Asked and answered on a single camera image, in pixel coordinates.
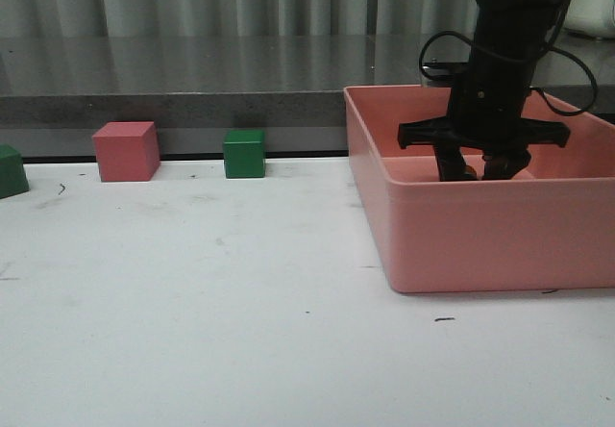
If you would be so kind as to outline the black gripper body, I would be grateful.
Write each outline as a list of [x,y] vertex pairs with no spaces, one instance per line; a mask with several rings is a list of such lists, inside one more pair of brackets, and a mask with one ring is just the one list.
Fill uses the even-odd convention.
[[495,153],[531,144],[565,146],[571,131],[564,123],[522,117],[534,68],[532,63],[468,64],[454,76],[446,114],[401,124],[400,147],[428,144]]

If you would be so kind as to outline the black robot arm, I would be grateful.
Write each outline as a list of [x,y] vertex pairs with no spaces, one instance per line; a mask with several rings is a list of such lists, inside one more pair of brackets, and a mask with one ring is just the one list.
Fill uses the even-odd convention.
[[398,129],[402,148],[433,148],[440,180],[470,181],[476,172],[462,157],[464,147],[479,149],[483,179],[508,180],[529,165],[532,144],[566,145],[569,128],[561,122],[522,116],[540,59],[554,45],[572,0],[475,0],[479,13],[472,38],[451,32],[470,47],[465,63],[448,64],[448,74],[425,78],[447,82],[451,93],[445,115]]

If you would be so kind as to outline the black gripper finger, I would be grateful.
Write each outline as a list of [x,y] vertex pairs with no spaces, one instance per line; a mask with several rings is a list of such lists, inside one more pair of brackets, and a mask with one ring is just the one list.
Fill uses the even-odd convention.
[[466,179],[466,162],[458,146],[434,145],[434,156],[441,182],[463,181]]
[[509,150],[484,154],[482,158],[483,180],[510,180],[529,165],[531,154],[528,150]]

